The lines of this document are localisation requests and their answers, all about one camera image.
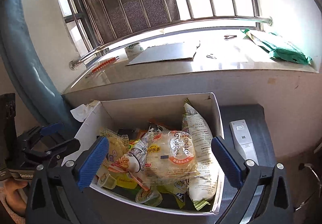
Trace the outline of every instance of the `metal screw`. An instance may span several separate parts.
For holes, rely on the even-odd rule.
[[[280,170],[284,169],[284,165],[282,163],[277,163],[276,165]]]
[[[247,164],[248,166],[252,167],[252,166],[254,166],[254,165],[255,165],[255,162],[254,162],[254,161],[252,161],[252,160],[247,160],[247,161],[246,161],[246,164]]]
[[[43,165],[42,164],[39,164],[36,168],[38,171],[42,170],[43,169]]]
[[[74,161],[67,161],[67,162],[65,163],[65,165],[66,165],[67,167],[71,167],[71,166],[73,166],[73,165],[74,165]]]

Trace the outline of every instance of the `white wall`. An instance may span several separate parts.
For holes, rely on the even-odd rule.
[[[59,92],[64,91],[85,69],[69,68],[79,58],[63,19],[58,0],[22,0],[25,20],[36,53]]]
[[[5,93],[16,94],[16,117],[14,119],[17,135],[19,136],[24,131],[39,125],[36,119],[31,115],[23,101],[20,99],[12,82],[7,74],[2,58],[0,57],[0,95]]]
[[[273,26],[264,30],[277,32],[303,53],[313,58],[320,69],[322,57],[322,17],[314,0],[259,0],[262,16],[271,16]]]
[[[301,71],[226,70],[163,76],[65,94],[74,106],[95,100],[213,92],[218,104],[265,110],[277,157],[298,154],[322,137],[322,75]]]

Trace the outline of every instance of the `white remote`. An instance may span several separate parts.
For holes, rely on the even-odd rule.
[[[244,158],[244,160],[253,160],[258,165],[252,137],[245,120],[231,121],[229,125],[235,149]]]

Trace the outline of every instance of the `open box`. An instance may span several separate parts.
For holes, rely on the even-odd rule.
[[[80,149],[65,157],[63,163],[68,160],[75,161],[84,150],[88,150],[96,141],[96,136],[99,135],[100,130],[103,128],[109,128],[115,132],[119,128],[147,129],[148,120],[153,118],[164,125],[180,130],[182,114],[185,111],[184,101],[187,98],[189,98],[192,106],[207,121],[213,136],[220,135],[224,137],[218,103],[212,92],[102,101],[97,104],[86,118],[75,136],[80,141]],[[200,211],[177,210],[137,204],[135,201],[114,193],[113,190],[98,187],[94,180],[90,187],[113,199],[147,210],[178,215],[213,215],[219,212],[223,194],[223,183],[224,173],[220,169],[216,195],[211,205],[209,207],[205,206]]]

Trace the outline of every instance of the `finger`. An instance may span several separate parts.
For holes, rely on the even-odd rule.
[[[16,181],[14,178],[9,178],[4,182],[4,189],[6,193],[12,193],[17,189],[24,188],[27,184],[27,181]]]
[[[6,194],[6,202],[10,208],[18,215],[23,216],[26,210],[26,203],[22,200],[17,191]]]

